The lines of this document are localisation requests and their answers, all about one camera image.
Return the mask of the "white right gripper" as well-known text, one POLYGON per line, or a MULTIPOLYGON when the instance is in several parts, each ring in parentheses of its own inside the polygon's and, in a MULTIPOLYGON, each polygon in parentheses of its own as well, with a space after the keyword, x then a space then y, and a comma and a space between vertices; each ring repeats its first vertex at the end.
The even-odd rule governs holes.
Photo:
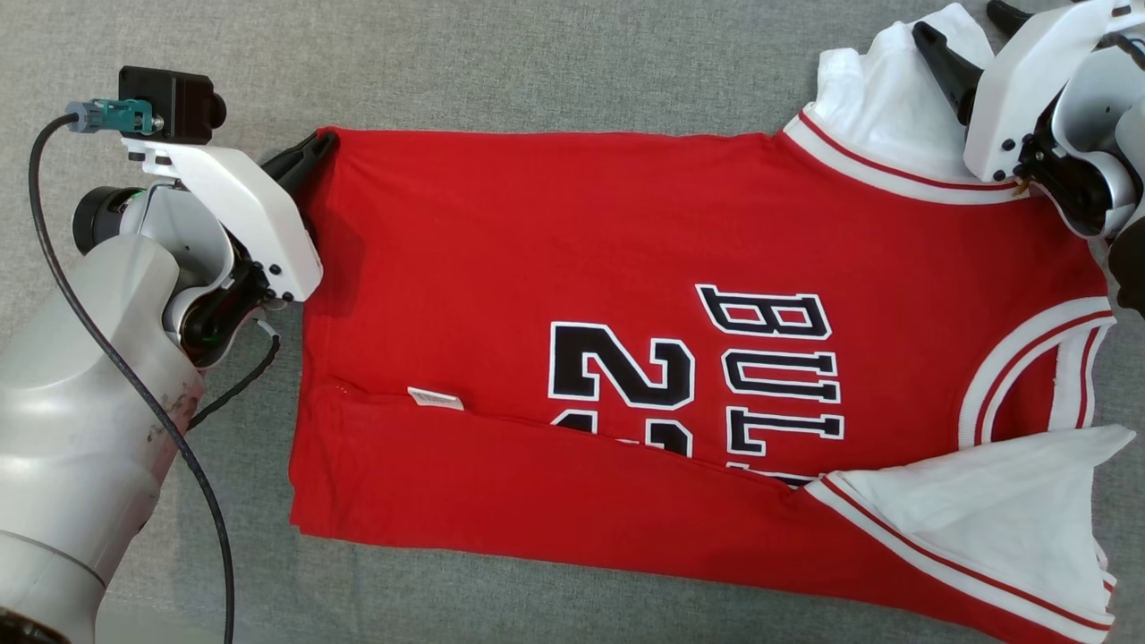
POLYGON ((989 0, 986 15, 1010 39, 985 70, 926 21, 913 24, 913 42, 956 121, 968 127, 966 167, 993 181, 997 173, 1013 175, 1022 138, 1101 38, 1142 26, 1142 1, 1080 1, 1033 15, 989 0))

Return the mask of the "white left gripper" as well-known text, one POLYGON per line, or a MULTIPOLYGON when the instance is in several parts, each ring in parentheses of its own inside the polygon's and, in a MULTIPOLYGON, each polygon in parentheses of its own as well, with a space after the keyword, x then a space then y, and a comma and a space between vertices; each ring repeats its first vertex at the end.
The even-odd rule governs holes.
POLYGON ((338 147, 334 131, 314 131, 260 166, 237 149, 175 144, 123 136, 143 154, 148 174, 176 179, 261 262, 278 296, 306 301, 323 277, 318 250, 289 194, 301 194, 327 166, 338 147))

